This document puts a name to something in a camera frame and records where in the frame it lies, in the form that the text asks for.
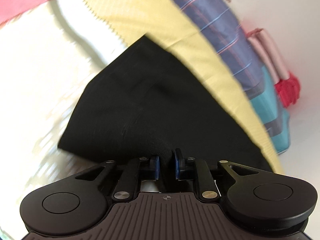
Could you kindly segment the black pants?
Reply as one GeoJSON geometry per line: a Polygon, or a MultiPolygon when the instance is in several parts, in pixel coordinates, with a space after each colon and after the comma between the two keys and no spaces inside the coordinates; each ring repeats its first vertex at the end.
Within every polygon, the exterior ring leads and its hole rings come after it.
{"type": "Polygon", "coordinates": [[[259,147],[174,55],[143,36],[86,86],[58,148],[95,163],[179,148],[270,171],[259,147]]]}

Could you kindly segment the red folded blanket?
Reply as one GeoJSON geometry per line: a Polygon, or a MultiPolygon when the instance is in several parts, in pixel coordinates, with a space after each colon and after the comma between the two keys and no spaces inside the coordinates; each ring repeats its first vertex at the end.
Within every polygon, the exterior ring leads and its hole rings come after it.
{"type": "Polygon", "coordinates": [[[274,87],[284,108],[295,105],[300,98],[300,81],[292,72],[287,80],[280,79],[274,87]]]}

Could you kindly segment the upper pink pillow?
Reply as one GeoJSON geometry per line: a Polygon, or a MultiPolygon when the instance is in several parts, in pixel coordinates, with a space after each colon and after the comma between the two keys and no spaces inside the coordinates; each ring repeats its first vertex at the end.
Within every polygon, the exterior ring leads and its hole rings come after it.
{"type": "Polygon", "coordinates": [[[290,77],[289,70],[282,54],[280,53],[279,48],[277,47],[271,35],[266,29],[260,29],[256,33],[256,37],[260,41],[264,50],[267,52],[268,57],[270,58],[275,70],[277,71],[279,78],[282,80],[288,80],[290,77]]]}

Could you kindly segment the yellow white patterned bedspread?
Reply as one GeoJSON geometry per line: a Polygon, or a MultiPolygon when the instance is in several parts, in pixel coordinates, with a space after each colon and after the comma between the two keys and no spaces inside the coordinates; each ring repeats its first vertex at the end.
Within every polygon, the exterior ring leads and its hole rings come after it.
{"type": "MultiPolygon", "coordinates": [[[[51,0],[1,25],[1,207],[89,166],[57,148],[85,86],[144,34],[173,53],[282,172],[271,139],[214,47],[171,0],[141,31],[97,18],[87,0],[51,0]]],[[[117,1],[117,8],[124,0],[117,1]]]]}

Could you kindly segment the blue plaid bed sheet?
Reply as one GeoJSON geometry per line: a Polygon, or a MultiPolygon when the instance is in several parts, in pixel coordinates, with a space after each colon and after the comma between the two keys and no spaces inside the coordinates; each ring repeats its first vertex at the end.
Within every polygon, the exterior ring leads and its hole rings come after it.
{"type": "Polygon", "coordinates": [[[290,115],[280,102],[271,74],[249,44],[226,0],[173,1],[198,26],[240,82],[276,152],[285,152],[290,146],[290,115]]]}

